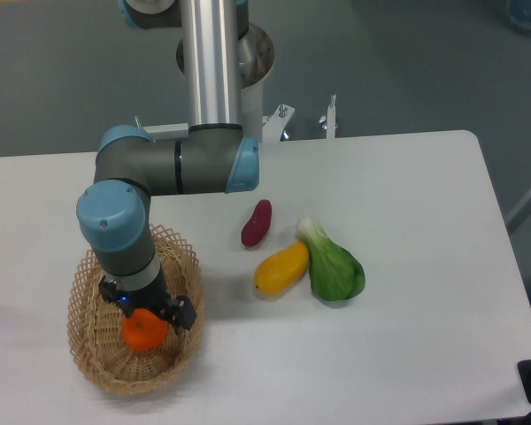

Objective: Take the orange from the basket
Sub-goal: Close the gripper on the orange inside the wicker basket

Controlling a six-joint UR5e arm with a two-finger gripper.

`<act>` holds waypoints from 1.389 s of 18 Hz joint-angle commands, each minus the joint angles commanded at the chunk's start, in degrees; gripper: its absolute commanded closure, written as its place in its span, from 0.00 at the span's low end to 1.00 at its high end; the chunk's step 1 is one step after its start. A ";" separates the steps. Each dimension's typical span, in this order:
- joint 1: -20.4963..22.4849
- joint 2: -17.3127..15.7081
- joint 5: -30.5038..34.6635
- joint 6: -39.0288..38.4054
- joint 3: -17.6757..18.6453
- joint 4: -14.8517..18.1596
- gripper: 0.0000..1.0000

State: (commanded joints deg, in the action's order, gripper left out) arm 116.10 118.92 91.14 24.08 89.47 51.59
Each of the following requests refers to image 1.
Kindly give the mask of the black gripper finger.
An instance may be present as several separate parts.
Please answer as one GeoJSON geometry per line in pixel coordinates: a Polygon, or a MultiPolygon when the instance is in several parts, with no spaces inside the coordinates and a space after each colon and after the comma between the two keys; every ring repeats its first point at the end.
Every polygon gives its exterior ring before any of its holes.
{"type": "Polygon", "coordinates": [[[191,330],[196,318],[196,309],[189,297],[168,297],[165,300],[164,319],[172,326],[176,336],[191,330]]]}
{"type": "Polygon", "coordinates": [[[119,290],[115,282],[102,280],[98,289],[104,302],[117,306],[126,318],[132,317],[133,300],[125,291],[119,290]]]}

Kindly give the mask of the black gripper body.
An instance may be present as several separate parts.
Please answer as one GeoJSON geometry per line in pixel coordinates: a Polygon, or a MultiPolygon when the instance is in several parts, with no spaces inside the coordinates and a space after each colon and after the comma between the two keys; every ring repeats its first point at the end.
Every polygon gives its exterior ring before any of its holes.
{"type": "Polygon", "coordinates": [[[167,292],[165,273],[158,259],[149,264],[138,274],[120,276],[118,279],[103,280],[115,282],[119,290],[125,291],[133,300],[133,313],[136,309],[147,309],[160,320],[164,320],[165,300],[170,297],[167,292]]]}

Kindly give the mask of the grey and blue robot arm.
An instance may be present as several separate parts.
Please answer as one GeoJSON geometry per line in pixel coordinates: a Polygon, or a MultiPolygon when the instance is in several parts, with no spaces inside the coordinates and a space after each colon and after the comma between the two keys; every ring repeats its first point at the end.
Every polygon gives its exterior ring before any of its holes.
{"type": "Polygon", "coordinates": [[[158,141],[141,127],[108,130],[76,215],[104,270],[103,300],[126,316],[148,310],[181,333],[192,328],[196,309],[187,296],[167,291],[150,202],[258,186],[258,142],[244,127],[241,92],[258,73],[260,52],[244,1],[122,1],[119,10],[132,27],[182,29],[188,133],[158,141]]]}

